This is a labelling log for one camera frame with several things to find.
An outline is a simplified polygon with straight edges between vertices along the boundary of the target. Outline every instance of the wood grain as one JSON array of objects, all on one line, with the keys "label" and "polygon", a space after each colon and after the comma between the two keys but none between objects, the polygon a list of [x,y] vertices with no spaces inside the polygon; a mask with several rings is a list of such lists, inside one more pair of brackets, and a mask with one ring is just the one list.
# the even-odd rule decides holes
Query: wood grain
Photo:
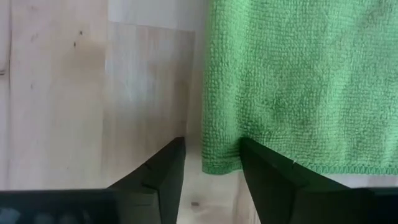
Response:
[{"label": "wood grain", "polygon": [[11,46],[10,0],[0,1],[0,190],[8,179],[9,52]]},{"label": "wood grain", "polygon": [[102,170],[112,184],[185,134],[193,32],[109,23]]},{"label": "wood grain", "polygon": [[106,0],[13,0],[10,189],[98,187]]}]

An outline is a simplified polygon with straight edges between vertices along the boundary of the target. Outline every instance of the towel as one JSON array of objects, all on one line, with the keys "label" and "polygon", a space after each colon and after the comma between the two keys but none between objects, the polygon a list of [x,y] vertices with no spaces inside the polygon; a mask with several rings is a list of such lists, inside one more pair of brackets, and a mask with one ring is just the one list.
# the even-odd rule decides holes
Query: towel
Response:
[{"label": "towel", "polygon": [[249,137],[322,174],[398,174],[398,1],[213,0],[203,171]]}]

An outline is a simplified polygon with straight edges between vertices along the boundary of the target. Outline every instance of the wooden surface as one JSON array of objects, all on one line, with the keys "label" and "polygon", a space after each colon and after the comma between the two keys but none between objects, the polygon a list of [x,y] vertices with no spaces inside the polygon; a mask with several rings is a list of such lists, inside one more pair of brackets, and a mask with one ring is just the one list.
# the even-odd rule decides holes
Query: wooden surface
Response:
[{"label": "wooden surface", "polygon": [[0,0],[0,189],[6,188],[8,167],[10,0]]},{"label": "wooden surface", "polygon": [[[241,172],[201,171],[206,10],[207,0],[12,0],[0,188],[107,187],[185,135],[178,223],[259,223]],[[330,177],[351,187],[398,184]]]},{"label": "wooden surface", "polygon": [[193,32],[109,23],[102,165],[107,184],[185,135]]},{"label": "wooden surface", "polygon": [[100,183],[106,0],[13,0],[9,189]]}]

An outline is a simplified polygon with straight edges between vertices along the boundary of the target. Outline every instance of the towel hem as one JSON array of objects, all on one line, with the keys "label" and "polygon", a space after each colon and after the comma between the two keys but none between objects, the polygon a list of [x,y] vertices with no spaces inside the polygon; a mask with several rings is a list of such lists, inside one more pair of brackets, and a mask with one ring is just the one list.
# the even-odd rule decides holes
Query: towel hem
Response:
[{"label": "towel hem", "polygon": [[[324,166],[317,164],[302,164],[304,167],[319,174],[367,174],[367,175],[398,175],[398,167],[367,167],[367,166]],[[242,163],[231,162],[224,166],[214,166],[204,162],[202,171],[212,175],[229,174],[242,170]]]}]

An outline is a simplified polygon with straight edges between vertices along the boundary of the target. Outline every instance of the black plastic object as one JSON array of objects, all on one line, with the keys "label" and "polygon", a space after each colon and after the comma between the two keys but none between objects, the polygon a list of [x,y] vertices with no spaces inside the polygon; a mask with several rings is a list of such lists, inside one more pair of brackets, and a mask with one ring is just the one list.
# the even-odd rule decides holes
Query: black plastic object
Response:
[{"label": "black plastic object", "polygon": [[398,223],[398,189],[351,189],[242,138],[244,176],[261,223]]},{"label": "black plastic object", "polygon": [[0,223],[175,224],[184,138],[176,138],[108,189],[0,192]]}]

